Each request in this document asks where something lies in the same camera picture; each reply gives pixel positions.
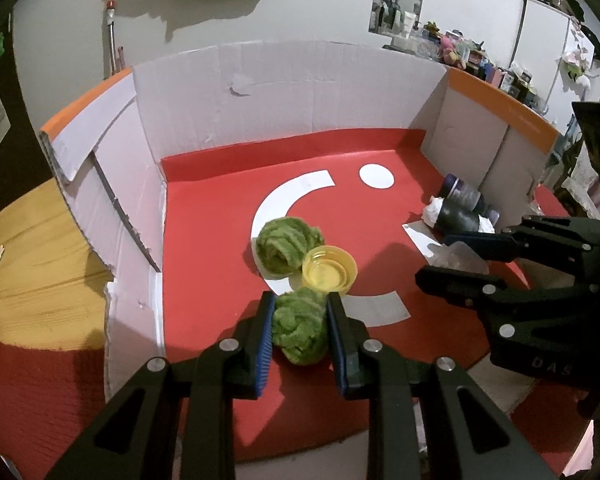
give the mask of white tissue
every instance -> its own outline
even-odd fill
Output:
[[[444,198],[432,196],[429,205],[425,206],[422,210],[422,221],[432,229],[438,221],[438,215],[440,215],[443,201]]]
[[[479,233],[490,233],[494,234],[495,229],[491,225],[491,221],[488,218],[480,216],[480,227],[478,228]]]
[[[591,81],[585,75],[576,78],[576,85],[580,86],[583,90],[591,90]]]

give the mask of metal pipe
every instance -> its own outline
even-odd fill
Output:
[[[116,62],[116,38],[113,33],[113,17],[116,13],[116,2],[115,0],[109,0],[107,2],[107,28],[109,29],[109,61],[111,63],[111,75],[114,75],[118,71],[118,64]]]

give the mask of bottle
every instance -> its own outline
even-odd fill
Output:
[[[449,199],[467,211],[489,219],[491,225],[496,225],[496,222],[500,219],[500,213],[491,204],[487,203],[480,191],[451,173],[445,177],[438,196]]]

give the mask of white circle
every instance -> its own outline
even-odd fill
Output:
[[[380,166],[380,164],[362,166],[360,168],[360,178],[369,187],[375,187],[376,189],[387,189],[395,182],[394,174],[384,166]]]
[[[516,333],[516,329],[512,324],[504,324],[503,326],[500,327],[500,330],[498,330],[498,332],[500,332],[500,335],[502,337],[513,337],[513,335]]]

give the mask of orange cardboard edge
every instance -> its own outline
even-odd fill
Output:
[[[521,102],[457,68],[449,70],[449,88],[460,92],[513,126],[545,155],[551,153],[555,139],[560,133]]]
[[[86,94],[77,98],[73,103],[68,105],[56,115],[51,117],[40,130],[45,133],[49,140],[54,140],[65,126],[75,119],[75,117],[83,111],[90,103],[95,101],[99,96],[104,94],[109,88],[115,85],[121,79],[131,74],[131,68],[125,68],[117,74],[105,79],[95,88],[89,90]]]

